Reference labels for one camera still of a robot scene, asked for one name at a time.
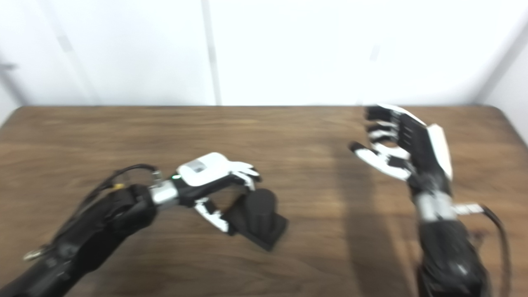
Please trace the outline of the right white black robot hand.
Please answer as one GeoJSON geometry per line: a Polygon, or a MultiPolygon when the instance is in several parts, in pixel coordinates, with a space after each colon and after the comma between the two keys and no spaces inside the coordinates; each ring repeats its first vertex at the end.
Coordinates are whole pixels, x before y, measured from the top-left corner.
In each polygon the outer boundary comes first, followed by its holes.
{"type": "Polygon", "coordinates": [[[401,107],[377,104],[365,109],[369,146],[353,142],[349,150],[381,173],[407,182],[412,195],[451,195],[453,168],[444,130],[426,124],[401,107]]]}

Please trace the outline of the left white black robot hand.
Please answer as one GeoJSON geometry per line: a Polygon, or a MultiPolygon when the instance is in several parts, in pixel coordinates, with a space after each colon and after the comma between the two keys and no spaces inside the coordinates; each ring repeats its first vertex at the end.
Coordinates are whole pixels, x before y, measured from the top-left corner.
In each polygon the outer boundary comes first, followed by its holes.
{"type": "Polygon", "coordinates": [[[231,236],[236,232],[234,227],[222,218],[222,211],[209,195],[232,185],[243,186],[246,192],[254,191],[262,177],[252,164],[232,161],[212,152],[180,165],[170,180],[177,189],[179,205],[192,207],[217,229],[231,236]]]}

